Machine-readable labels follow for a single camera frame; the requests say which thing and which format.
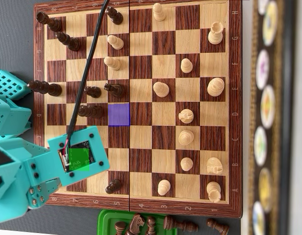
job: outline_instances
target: chessboard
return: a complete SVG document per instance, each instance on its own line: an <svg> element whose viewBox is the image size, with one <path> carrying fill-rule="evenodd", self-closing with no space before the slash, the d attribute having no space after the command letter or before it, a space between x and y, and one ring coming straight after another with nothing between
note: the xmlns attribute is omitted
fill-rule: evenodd
<svg viewBox="0 0 302 235"><path fill-rule="evenodd" d="M159 2L166 14L156 21L152 7ZM42 11L62 22L62 30L81 42L70 51L46 25L34 19L35 80L59 84L58 97L34 94L35 143L65 134L94 36L102 0L62 0L38 3ZM196 214L220 217L242 215L242 3L240 0L111 0L123 15L120 25L105 14L87 86L97 86L99 98L84 96L82 104L99 105L106 111L100 119L78 117L76 130L97 126L110 162L110 169L74 185L60 188L48 201L52 205L93 207L124 211ZM212 23L224 26L218 45L208 41ZM124 41L121 50L107 42L108 35ZM120 60L113 71L104 64L106 56ZM182 59L193 63L190 73L180 68ZM209 82L219 77L225 89L218 97L207 93ZM169 86L158 97L155 82ZM111 96L105 83L126 88L122 98ZM109 125L110 105L127 104L129 124ZM190 109L194 120L181 122L178 114ZM194 133L194 141L181 145L183 130ZM183 171L180 161L193 160ZM207 173L206 162L218 158L222 174ZM107 194L106 186L119 179L122 188ZM171 189L161 196L161 180ZM221 187L221 200L212 203L206 191L209 182Z"/></svg>

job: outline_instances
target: light square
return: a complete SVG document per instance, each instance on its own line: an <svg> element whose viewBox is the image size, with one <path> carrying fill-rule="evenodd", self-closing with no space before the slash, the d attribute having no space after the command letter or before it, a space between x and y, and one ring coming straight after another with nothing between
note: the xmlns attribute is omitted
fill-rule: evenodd
<svg viewBox="0 0 302 235"><path fill-rule="evenodd" d="M152 78L175 78L175 55L152 56Z"/></svg>
<svg viewBox="0 0 302 235"><path fill-rule="evenodd" d="M176 31L176 54L200 53L200 29Z"/></svg>
<svg viewBox="0 0 302 235"><path fill-rule="evenodd" d="M153 126L175 126L175 102L152 103Z"/></svg>
<svg viewBox="0 0 302 235"><path fill-rule="evenodd" d="M130 55L152 55L152 32L130 34Z"/></svg>
<svg viewBox="0 0 302 235"><path fill-rule="evenodd" d="M200 78L176 78L176 101L200 101Z"/></svg>
<svg viewBox="0 0 302 235"><path fill-rule="evenodd" d="M152 150L152 172L175 174L175 150Z"/></svg>
<svg viewBox="0 0 302 235"><path fill-rule="evenodd" d="M152 126L130 126L130 148L152 149Z"/></svg>
<svg viewBox="0 0 302 235"><path fill-rule="evenodd" d="M178 141L182 131L192 131L194 140L189 145L181 145ZM176 149L200 150L200 127L199 126L176 126Z"/></svg>
<svg viewBox="0 0 302 235"><path fill-rule="evenodd" d="M200 175L175 175L175 196L200 199Z"/></svg>

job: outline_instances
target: dark square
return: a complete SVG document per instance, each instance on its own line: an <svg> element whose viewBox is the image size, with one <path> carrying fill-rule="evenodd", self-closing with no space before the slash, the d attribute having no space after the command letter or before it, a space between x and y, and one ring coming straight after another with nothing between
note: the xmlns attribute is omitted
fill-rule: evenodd
<svg viewBox="0 0 302 235"><path fill-rule="evenodd" d="M175 149L175 126L152 127L152 149Z"/></svg>
<svg viewBox="0 0 302 235"><path fill-rule="evenodd" d="M217 45L210 43L208 40L208 35L209 35L209 32L211 31L210 28L202 28L200 31L201 31L201 39L200 39L200 42L201 42L201 45L200 45L201 51L200 52L201 53L225 52L225 50L226 50L225 28L223 30L223 39Z"/></svg>
<svg viewBox="0 0 302 235"><path fill-rule="evenodd" d="M107 53L110 57L129 56L129 33L114 34L114 36L120 38L124 42L124 47L120 50L114 49L110 43L107 43Z"/></svg>
<svg viewBox="0 0 302 235"><path fill-rule="evenodd" d="M66 82L66 101L68 104L76 103L80 82ZM85 93L82 94L81 103L87 103Z"/></svg>
<svg viewBox="0 0 302 235"><path fill-rule="evenodd" d="M194 165L189 171L181 168L180 162L183 158L190 158ZM176 150L176 173L200 175L200 151L199 150Z"/></svg>
<svg viewBox="0 0 302 235"><path fill-rule="evenodd" d="M157 188L161 180L167 180L171 189L163 196L158 194ZM153 197L175 197L175 174L152 173L152 196Z"/></svg>
<svg viewBox="0 0 302 235"><path fill-rule="evenodd" d="M181 61L185 58L189 59L193 65L190 73L184 73L180 68ZM200 77L200 54L177 54L176 77Z"/></svg>
<svg viewBox="0 0 302 235"><path fill-rule="evenodd" d="M201 126L201 150L225 151L225 127Z"/></svg>
<svg viewBox="0 0 302 235"><path fill-rule="evenodd" d="M66 47L66 56L68 60L87 58L87 37L81 37L77 39L80 41L79 51L69 50L68 47Z"/></svg>
<svg viewBox="0 0 302 235"><path fill-rule="evenodd" d="M48 61L48 82L66 82L66 60Z"/></svg>
<svg viewBox="0 0 302 235"><path fill-rule="evenodd" d="M152 9L131 10L130 33L152 32Z"/></svg>
<svg viewBox="0 0 302 235"><path fill-rule="evenodd" d="M66 104L48 104L48 126L66 126Z"/></svg>
<svg viewBox="0 0 302 235"><path fill-rule="evenodd" d="M129 148L129 126L108 127L109 148Z"/></svg>
<svg viewBox="0 0 302 235"><path fill-rule="evenodd" d="M153 55L174 55L176 44L175 31L153 32L152 33L152 54Z"/></svg>
<svg viewBox="0 0 302 235"><path fill-rule="evenodd" d="M99 13L87 15L87 37L94 36L99 18ZM107 14L105 13L102 20L99 36L107 35Z"/></svg>
<svg viewBox="0 0 302 235"><path fill-rule="evenodd" d="M214 77L201 77L200 78L200 101L225 102L225 98L226 98L225 88L219 96L214 97L214 96L209 95L208 85L213 78ZM224 77L220 77L220 78L225 83L225 78Z"/></svg>
<svg viewBox="0 0 302 235"><path fill-rule="evenodd" d="M221 186L221 201L225 201L225 175L200 175L200 199L209 200L209 195L206 191L206 186L210 182L216 182Z"/></svg>
<svg viewBox="0 0 302 235"><path fill-rule="evenodd" d="M123 85L125 89L125 95L122 98L114 97L110 92L108 93L108 102L109 103L126 103L129 102L129 80L109 80L109 84L120 84Z"/></svg>
<svg viewBox="0 0 302 235"><path fill-rule="evenodd" d="M199 29L200 6L177 6L176 7L176 30Z"/></svg>
<svg viewBox="0 0 302 235"><path fill-rule="evenodd" d="M129 58L129 78L152 78L152 56L131 56Z"/></svg>
<svg viewBox="0 0 302 235"><path fill-rule="evenodd" d="M62 23L62 29L61 32L66 33L66 17L55 17L56 19L58 19L59 21L61 21ZM49 39L56 39L56 32L53 32L52 30L50 30L49 27L47 27L47 35L48 35L48 40Z"/></svg>
<svg viewBox="0 0 302 235"><path fill-rule="evenodd" d="M129 171L109 171L108 182L110 183L112 180L120 180L122 182L121 189L114 194L129 195Z"/></svg>
<svg viewBox="0 0 302 235"><path fill-rule="evenodd" d="M162 82L169 86L170 92L165 97L159 97L152 89L152 101L153 102L175 102L175 90L176 90L176 80L174 78L161 78L152 79L152 87L156 82Z"/></svg>
<svg viewBox="0 0 302 235"><path fill-rule="evenodd" d="M152 103L130 103L130 124L152 126Z"/></svg>
<svg viewBox="0 0 302 235"><path fill-rule="evenodd" d="M152 172L152 149L130 149L129 171Z"/></svg>
<svg viewBox="0 0 302 235"><path fill-rule="evenodd" d="M179 120L178 115L184 109L189 109L194 113L194 119L189 124ZM176 102L176 126L200 126L200 102Z"/></svg>

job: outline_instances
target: green plastic container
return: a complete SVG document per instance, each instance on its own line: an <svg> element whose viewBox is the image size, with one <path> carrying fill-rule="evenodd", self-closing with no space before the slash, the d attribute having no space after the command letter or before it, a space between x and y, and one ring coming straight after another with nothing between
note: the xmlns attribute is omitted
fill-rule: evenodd
<svg viewBox="0 0 302 235"><path fill-rule="evenodd" d="M163 222L165 216L160 214L148 214L148 213L140 213L141 216L146 220L145 225L140 228L140 234L146 234L148 230L147 226L147 217L153 216L155 218L155 230L157 235L177 235L177 229L172 230L164 230L163 229ZM122 221L125 222L127 227L124 230L123 234L129 228L129 224L133 219L135 213L133 212L125 212L125 211L109 211L109 210L102 210L99 214L98 218L98 235L115 235L115 223Z"/></svg>

